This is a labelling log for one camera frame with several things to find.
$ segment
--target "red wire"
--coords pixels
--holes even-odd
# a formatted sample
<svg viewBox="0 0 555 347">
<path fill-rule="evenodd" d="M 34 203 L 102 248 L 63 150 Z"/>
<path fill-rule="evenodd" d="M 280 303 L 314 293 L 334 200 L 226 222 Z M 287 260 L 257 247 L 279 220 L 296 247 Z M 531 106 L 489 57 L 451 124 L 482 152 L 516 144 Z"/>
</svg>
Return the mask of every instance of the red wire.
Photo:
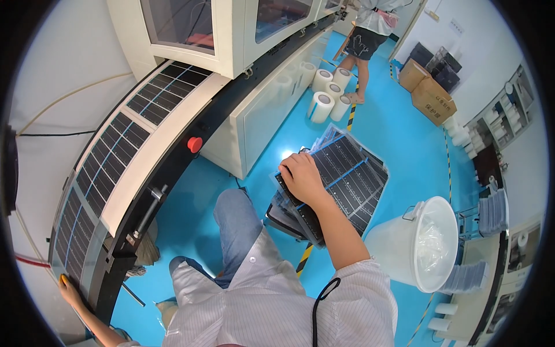
<svg viewBox="0 0 555 347">
<path fill-rule="evenodd" d="M 50 267 L 50 264 L 39 263 L 37 261 L 32 261 L 32 260 L 29 260 L 29 259 L 18 257 L 17 255 L 16 255 L 16 259 L 23 262 L 23 263 L 26 263 L 26 264 L 29 264 L 29 265 L 34 265 L 34 266 L 39 266 L 41 268 L 49 268 Z"/>
</svg>

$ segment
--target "dark shorts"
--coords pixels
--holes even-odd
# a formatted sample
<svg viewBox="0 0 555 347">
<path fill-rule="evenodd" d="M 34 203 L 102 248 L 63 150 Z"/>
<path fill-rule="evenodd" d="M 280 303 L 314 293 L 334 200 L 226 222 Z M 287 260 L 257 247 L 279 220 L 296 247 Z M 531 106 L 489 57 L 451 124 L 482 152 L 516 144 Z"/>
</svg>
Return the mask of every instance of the dark shorts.
<svg viewBox="0 0 555 347">
<path fill-rule="evenodd" d="M 372 54 L 382 43 L 386 42 L 388 37 L 365 28 L 356 27 L 349 38 L 345 51 L 358 59 L 369 61 Z"/>
</svg>

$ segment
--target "black lanyard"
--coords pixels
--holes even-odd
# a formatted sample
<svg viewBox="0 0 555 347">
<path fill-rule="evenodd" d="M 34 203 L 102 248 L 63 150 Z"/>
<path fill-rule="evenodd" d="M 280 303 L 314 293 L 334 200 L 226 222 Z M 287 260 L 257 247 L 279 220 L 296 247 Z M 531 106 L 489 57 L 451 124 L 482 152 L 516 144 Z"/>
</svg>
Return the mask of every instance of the black lanyard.
<svg viewBox="0 0 555 347">
<path fill-rule="evenodd" d="M 318 295 L 318 297 L 316 298 L 316 301 L 314 302 L 314 306 L 312 307 L 312 347 L 318 347 L 318 330 L 317 330 L 317 326 L 316 326 L 316 309 L 318 308 L 318 303 L 322 300 L 324 300 L 328 294 L 330 294 L 335 288 L 337 288 L 339 286 L 339 284 L 341 283 L 341 279 L 339 277 L 334 278 L 333 280 L 331 280 L 320 292 L 320 295 Z M 324 295 L 325 291 L 330 287 L 330 285 L 335 284 L 335 286 L 333 288 L 330 289 L 330 291 L 328 291 L 326 293 L 326 295 Z"/>
</svg>

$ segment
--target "glass window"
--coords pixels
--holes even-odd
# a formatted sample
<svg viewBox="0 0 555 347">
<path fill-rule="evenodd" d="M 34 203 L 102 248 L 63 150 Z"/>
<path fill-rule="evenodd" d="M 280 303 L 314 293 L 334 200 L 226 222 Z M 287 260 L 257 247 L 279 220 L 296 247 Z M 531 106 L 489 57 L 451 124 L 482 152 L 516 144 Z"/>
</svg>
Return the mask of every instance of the glass window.
<svg viewBox="0 0 555 347">
<path fill-rule="evenodd" d="M 150 41 L 214 54 L 210 0 L 141 0 Z"/>
<path fill-rule="evenodd" d="M 260 43 L 309 15 L 312 0 L 259 0 L 255 40 Z"/>
<path fill-rule="evenodd" d="M 326 9 L 334 8 L 334 7 L 339 6 L 339 2 L 340 2 L 340 1 L 341 1 L 341 0 L 327 0 L 327 2 L 326 2 Z"/>
</svg>

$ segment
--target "slipper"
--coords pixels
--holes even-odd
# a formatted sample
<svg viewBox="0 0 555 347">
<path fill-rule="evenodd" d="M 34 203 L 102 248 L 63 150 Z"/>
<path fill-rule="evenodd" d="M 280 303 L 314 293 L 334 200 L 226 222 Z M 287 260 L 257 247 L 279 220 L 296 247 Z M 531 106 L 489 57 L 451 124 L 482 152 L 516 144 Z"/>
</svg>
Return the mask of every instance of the slipper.
<svg viewBox="0 0 555 347">
<path fill-rule="evenodd" d="M 360 98 L 356 93 L 347 93 L 345 94 L 345 96 L 349 98 L 349 100 L 351 101 L 351 104 L 357 104 L 357 105 L 364 104 L 364 101 L 360 101 Z"/>
</svg>

